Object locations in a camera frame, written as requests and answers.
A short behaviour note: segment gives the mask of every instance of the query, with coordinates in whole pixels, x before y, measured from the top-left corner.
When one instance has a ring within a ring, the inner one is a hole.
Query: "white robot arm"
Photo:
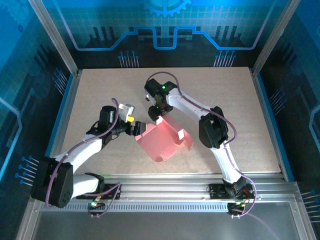
[[[199,122],[199,139],[213,152],[222,171],[225,189],[231,197],[235,197],[246,185],[246,180],[240,175],[229,144],[226,144],[227,124],[219,117],[204,111],[204,109],[210,109],[223,116],[222,110],[217,106],[215,108],[205,106],[184,92],[179,92],[178,86],[170,81],[161,85],[155,79],[150,79],[146,82],[144,89],[146,99],[152,103],[148,114],[153,121],[158,116],[177,108]]]
[[[71,152],[69,151],[69,154],[63,152],[53,158],[39,159],[37,174],[31,189],[31,197],[45,202],[49,181],[54,170],[66,156],[67,158],[60,165],[54,177],[48,198],[49,204],[63,208],[74,197],[87,193],[98,194],[103,192],[105,181],[102,176],[94,173],[81,175],[74,175],[74,173],[92,155],[101,151],[112,140],[113,136],[118,136],[120,133],[137,136],[146,130],[146,124],[143,122],[136,121],[135,126],[131,125],[134,118],[130,115],[133,111],[134,107],[132,105],[119,104],[119,115],[114,124],[116,108],[114,106],[104,106],[100,111],[99,121],[86,133],[81,144],[77,144]],[[110,129],[113,124],[114,127],[106,135],[97,137]]]

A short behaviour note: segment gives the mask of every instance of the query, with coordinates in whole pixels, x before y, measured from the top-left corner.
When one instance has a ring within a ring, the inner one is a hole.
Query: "blue wall panel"
[[[22,159],[45,155],[70,73],[27,0],[0,0],[0,52],[4,240],[17,234],[37,172],[36,165]]]
[[[79,68],[131,68],[253,66],[287,1],[44,3]]]
[[[320,2],[301,0],[261,70],[294,178],[320,192]]]

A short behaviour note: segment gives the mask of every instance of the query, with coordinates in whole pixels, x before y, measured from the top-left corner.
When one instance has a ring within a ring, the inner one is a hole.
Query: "pink cardboard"
[[[177,151],[177,145],[184,143],[190,151],[194,141],[169,114],[147,124],[146,131],[135,137],[137,143],[157,163],[168,159]]]

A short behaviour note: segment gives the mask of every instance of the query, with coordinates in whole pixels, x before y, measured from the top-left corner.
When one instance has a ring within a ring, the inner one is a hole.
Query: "yellow part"
[[[132,123],[135,120],[135,118],[133,116],[128,116],[127,120],[128,122]]]

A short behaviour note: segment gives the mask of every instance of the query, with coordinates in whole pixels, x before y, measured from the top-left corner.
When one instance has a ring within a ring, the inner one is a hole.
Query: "wooden work surface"
[[[179,79],[181,89],[207,106],[219,106],[236,127],[238,138],[230,144],[234,159],[243,172],[280,172],[256,90],[247,67],[120,68],[84,69],[77,89],[62,150],[78,143],[99,119],[102,106],[119,103],[135,106],[135,120],[150,123],[145,100],[146,79],[158,71],[169,71]],[[155,76],[159,83],[174,82],[169,75]],[[87,160],[77,173],[165,174],[221,173],[213,153],[198,138],[198,124],[177,109],[170,115],[191,134],[194,146],[185,146],[162,163],[155,163],[125,133]],[[229,136],[233,131],[229,127]]]

